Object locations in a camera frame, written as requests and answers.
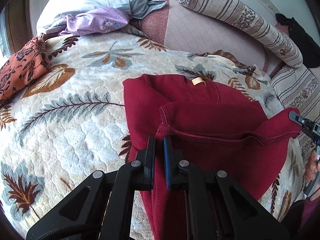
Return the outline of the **maroon sleeve right forearm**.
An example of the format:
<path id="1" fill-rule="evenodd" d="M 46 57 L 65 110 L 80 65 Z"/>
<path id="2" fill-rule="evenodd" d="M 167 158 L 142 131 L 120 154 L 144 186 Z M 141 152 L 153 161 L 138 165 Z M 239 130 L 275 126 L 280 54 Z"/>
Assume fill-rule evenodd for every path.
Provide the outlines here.
<path id="1" fill-rule="evenodd" d="M 319 229 L 319 198 L 306 198 L 295 202 L 281 224 L 287 230 L 300 233 L 306 238 L 315 236 L 316 229 Z"/>

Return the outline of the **person's right hand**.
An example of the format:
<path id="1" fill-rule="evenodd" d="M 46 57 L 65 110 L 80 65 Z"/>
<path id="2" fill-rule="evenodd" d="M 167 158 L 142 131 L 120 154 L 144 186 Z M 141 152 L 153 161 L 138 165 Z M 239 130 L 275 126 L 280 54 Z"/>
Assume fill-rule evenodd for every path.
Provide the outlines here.
<path id="1" fill-rule="evenodd" d="M 313 149 L 305 166 L 304 178 L 306 183 L 315 180 L 317 172 L 319 172 L 319 158 L 318 154 L 316 153 L 316 150 Z"/>

